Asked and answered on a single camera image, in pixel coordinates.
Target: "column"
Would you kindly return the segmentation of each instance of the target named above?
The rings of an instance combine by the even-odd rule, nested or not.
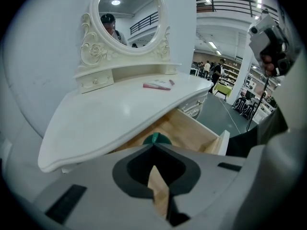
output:
[[[230,96],[227,99],[227,103],[232,105],[236,99],[239,97],[242,85],[244,84],[245,77],[248,75],[249,66],[251,64],[251,59],[253,56],[253,51],[251,50],[250,46],[250,35],[247,34],[246,42],[245,42],[245,51],[243,55],[243,60],[240,68],[240,72],[238,78],[236,79],[236,83],[231,91]]]

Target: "mirror frame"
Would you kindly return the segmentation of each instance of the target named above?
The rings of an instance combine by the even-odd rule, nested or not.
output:
[[[167,21],[167,9],[164,0],[156,0],[156,3],[158,5],[158,16],[159,16],[157,31],[153,39],[142,48],[132,48],[125,46],[120,42],[114,40],[114,38],[110,36],[110,34],[103,27],[100,20],[99,11],[98,11],[99,2],[100,0],[92,0],[90,3],[89,15],[92,21],[92,26],[99,35],[99,37],[101,37],[103,41],[110,48],[114,49],[116,52],[129,56],[140,56],[148,54],[151,51],[153,51],[156,47],[158,47],[161,41],[163,41],[163,39],[165,38],[165,34],[168,27],[168,21]]]

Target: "person in black shirt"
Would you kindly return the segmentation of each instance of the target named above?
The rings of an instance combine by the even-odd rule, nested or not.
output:
[[[225,63],[224,59],[220,59],[220,63],[217,63],[217,65],[214,67],[214,74],[212,76],[212,82],[213,82],[213,86],[211,87],[211,89],[209,90],[209,93],[212,93],[212,90],[216,84],[216,82],[219,80],[219,78],[221,77],[221,66]]]

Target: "black railing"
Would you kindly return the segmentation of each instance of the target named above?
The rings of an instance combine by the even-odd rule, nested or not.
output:
[[[134,34],[135,32],[141,30],[142,28],[149,26],[159,20],[158,12],[152,13],[151,15],[145,17],[144,19],[140,20],[132,27],[130,27],[130,35]]]
[[[248,14],[251,17],[260,16],[263,10],[267,10],[269,15],[278,21],[277,10],[261,4],[261,9],[257,8],[258,3],[252,0],[210,0],[211,3],[202,2],[206,0],[196,0],[197,13],[199,12],[217,12],[233,11]]]

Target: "black cable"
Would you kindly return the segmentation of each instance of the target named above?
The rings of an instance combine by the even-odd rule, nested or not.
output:
[[[266,79],[266,81],[265,81],[265,84],[264,84],[264,89],[263,89],[262,95],[261,95],[260,100],[259,100],[259,103],[258,103],[258,105],[257,105],[257,107],[256,107],[256,110],[254,111],[252,117],[251,117],[250,120],[249,120],[248,126],[246,127],[246,131],[248,131],[249,126],[250,126],[250,124],[251,124],[251,121],[253,120],[253,117],[254,117],[255,113],[257,112],[258,107],[259,107],[260,104],[261,104],[261,101],[262,101],[262,99],[263,99],[263,96],[264,96],[265,90],[266,90],[266,88],[267,88],[267,86],[268,86],[268,83],[269,83],[269,78],[267,77],[267,79]]]

